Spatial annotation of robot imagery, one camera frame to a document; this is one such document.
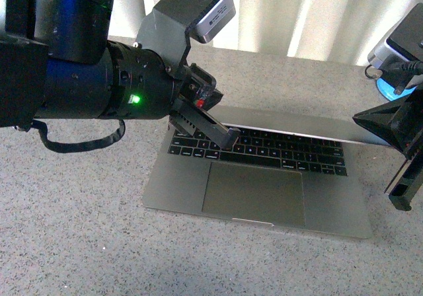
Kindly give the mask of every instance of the speckled gray surface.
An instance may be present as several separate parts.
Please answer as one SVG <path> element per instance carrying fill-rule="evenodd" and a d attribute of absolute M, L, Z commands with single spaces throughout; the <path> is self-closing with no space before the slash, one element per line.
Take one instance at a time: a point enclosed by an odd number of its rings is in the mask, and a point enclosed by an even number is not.
<path fill-rule="evenodd" d="M 223 104 L 350 120 L 383 102 L 361 67 L 205 46 L 189 60 L 217 78 Z M 117 125 L 48 123 L 69 142 Z M 410 212 L 390 204 L 392 149 L 359 148 L 374 231 L 362 241 L 145 209 L 166 129 L 128 122 L 113 147 L 73 155 L 0 129 L 0 295 L 423 295 L 423 192 Z"/>

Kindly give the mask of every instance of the laptop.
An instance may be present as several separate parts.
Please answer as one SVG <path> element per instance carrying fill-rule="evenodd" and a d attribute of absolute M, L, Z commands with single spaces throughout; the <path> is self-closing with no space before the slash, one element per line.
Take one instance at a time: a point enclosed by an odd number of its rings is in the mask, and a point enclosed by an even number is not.
<path fill-rule="evenodd" d="M 145 207 L 265 227 L 372 236 L 355 143 L 387 145 L 352 122 L 217 105 L 241 136 L 220 149 L 171 128 L 143 195 Z"/>

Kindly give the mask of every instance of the keyboard key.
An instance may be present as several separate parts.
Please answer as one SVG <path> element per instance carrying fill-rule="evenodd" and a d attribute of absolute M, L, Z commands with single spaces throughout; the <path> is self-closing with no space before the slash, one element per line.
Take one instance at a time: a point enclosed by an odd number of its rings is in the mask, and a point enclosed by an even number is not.
<path fill-rule="evenodd" d="M 244 145 L 250 145 L 251 144 L 251 137 L 241 136 L 239 138 L 239 143 Z"/>
<path fill-rule="evenodd" d="M 292 152 L 291 151 L 282 151 L 280 156 L 283 159 L 292 159 Z"/>
<path fill-rule="evenodd" d="M 249 156 L 244 154 L 221 152 L 220 159 L 221 161 L 280 168 L 280 160 L 273 159 L 271 157 Z"/>
<path fill-rule="evenodd" d="M 189 147 L 183 147 L 180 154 L 184 155 L 184 156 L 191 156 L 192 155 L 192 149 L 189 148 Z"/>
<path fill-rule="evenodd" d="M 251 139 L 251 145 L 254 145 L 254 146 L 263 146 L 263 139 L 258 139 L 256 137 L 253 137 Z"/>
<path fill-rule="evenodd" d="M 323 140 L 323 145 L 324 146 L 335 146 L 335 142 L 334 141 L 329 141 L 328 139 L 324 139 Z"/>
<path fill-rule="evenodd" d="M 198 147 L 201 149 L 208 149 L 210 146 L 210 142 L 209 141 L 204 141 L 204 140 L 200 140 L 198 142 Z"/>
<path fill-rule="evenodd" d="M 290 161 L 289 159 L 282 159 L 282 167 L 288 169 L 297 169 L 297 162 Z"/>
<path fill-rule="evenodd" d="M 347 176 L 345 167 L 335 166 L 335 173 L 340 176 Z"/>
<path fill-rule="evenodd" d="M 305 154 L 305 160 L 307 162 L 317 162 L 317 155 L 316 154 Z"/>
<path fill-rule="evenodd" d="M 218 151 L 206 151 L 206 158 L 207 159 L 218 159 L 219 152 Z"/>
<path fill-rule="evenodd" d="M 314 145 L 323 145 L 323 140 L 322 139 L 312 138 L 311 139 L 311 143 L 314 144 Z"/>
<path fill-rule="evenodd" d="M 267 149 L 265 147 L 259 147 L 257 149 L 257 155 L 260 155 L 260 156 L 269 156 L 269 149 Z"/>
<path fill-rule="evenodd" d="M 245 128 L 239 128 L 240 132 L 240 136 L 249 136 L 250 135 L 250 130 L 249 129 L 245 129 Z"/>
<path fill-rule="evenodd" d="M 332 169 L 322 168 L 322 172 L 323 174 L 335 175 L 335 171 L 333 171 Z"/>
<path fill-rule="evenodd" d="M 286 149 L 286 143 L 282 142 L 282 141 L 276 141 L 275 142 L 275 147 L 277 149 Z"/>
<path fill-rule="evenodd" d="M 308 146 L 307 144 L 298 144 L 298 151 L 310 152 L 310 146 Z"/>
<path fill-rule="evenodd" d="M 286 148 L 290 151 L 297 151 L 298 145 L 296 143 L 286 143 Z"/>
<path fill-rule="evenodd" d="M 270 149 L 269 156 L 280 158 L 280 150 L 279 149 Z"/>
<path fill-rule="evenodd" d="M 210 142 L 210 149 L 213 149 L 215 151 L 219 151 L 220 147 L 216 143 Z"/>
<path fill-rule="evenodd" d="M 257 148 L 255 146 L 247 146 L 245 148 L 245 153 L 249 155 L 256 155 L 257 154 Z"/>
<path fill-rule="evenodd" d="M 309 170 L 309 164 L 306 162 L 297 162 L 298 170 Z"/>
<path fill-rule="evenodd" d="M 174 137 L 172 140 L 173 145 L 197 147 L 196 139 L 184 139 L 182 137 Z"/>
<path fill-rule="evenodd" d="M 196 133 L 194 133 L 194 137 L 196 139 L 205 139 L 206 135 L 203 132 L 197 130 Z"/>
<path fill-rule="evenodd" d="M 293 159 L 296 159 L 297 161 L 305 161 L 304 153 L 293 152 Z"/>
<path fill-rule="evenodd" d="M 258 131 L 257 129 L 250 130 L 250 136 L 251 137 L 261 137 L 261 131 Z"/>
<path fill-rule="evenodd" d="M 194 157 L 204 157 L 204 153 L 206 151 L 203 149 L 194 149 L 193 156 Z"/>
<path fill-rule="evenodd" d="M 322 164 L 345 166 L 345 162 L 342 157 L 317 155 L 317 158 L 319 160 L 319 163 Z"/>
<path fill-rule="evenodd" d="M 344 152 L 340 148 L 333 148 L 333 147 L 323 147 L 322 153 L 325 155 L 332 155 L 332 156 L 344 156 Z"/>
<path fill-rule="evenodd" d="M 331 170 L 333 170 L 333 166 L 332 165 L 322 164 L 322 169 L 331 169 Z"/>
<path fill-rule="evenodd" d="M 272 132 L 263 131 L 261 135 L 264 139 L 271 139 L 273 137 Z"/>
<path fill-rule="evenodd" d="M 186 135 L 185 135 L 185 134 L 180 133 L 179 131 L 175 131 L 175 132 L 174 132 L 174 136 L 178 136 L 178 137 L 186 137 Z"/>
<path fill-rule="evenodd" d="M 235 144 L 233 147 L 233 151 L 236 153 L 244 153 L 245 152 L 245 146 L 241 144 Z"/>
<path fill-rule="evenodd" d="M 311 163 L 310 170 L 312 172 L 322 172 L 322 166 L 320 164 Z"/>
<path fill-rule="evenodd" d="M 275 141 L 273 141 L 272 139 L 265 139 L 263 141 L 263 146 L 273 148 L 275 147 Z"/>
<path fill-rule="evenodd" d="M 180 146 L 171 145 L 171 147 L 169 147 L 169 154 L 179 155 L 180 154 Z"/>

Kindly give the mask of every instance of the metal device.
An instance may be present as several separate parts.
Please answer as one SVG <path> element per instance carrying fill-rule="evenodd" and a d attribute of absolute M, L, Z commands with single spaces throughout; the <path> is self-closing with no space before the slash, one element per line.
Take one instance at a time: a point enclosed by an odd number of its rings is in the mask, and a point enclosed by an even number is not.
<path fill-rule="evenodd" d="M 410 83 L 414 90 L 382 106 L 357 113 L 354 121 L 383 138 L 405 156 L 385 193 L 399 210 L 411 210 L 410 202 L 423 184 L 423 4 L 417 4 L 369 54 L 382 79 L 401 94 Z"/>
<path fill-rule="evenodd" d="M 62 153 L 110 146 L 124 135 L 123 120 L 168 115 L 185 134 L 199 127 L 221 147 L 236 141 L 237 130 L 207 113 L 223 96 L 215 79 L 186 62 L 190 37 L 210 41 L 235 14 L 232 0 L 161 0 L 134 47 L 107 40 L 113 0 L 0 3 L 0 127 L 39 129 Z M 49 141 L 39 118 L 116 119 L 120 128 L 69 145 Z"/>

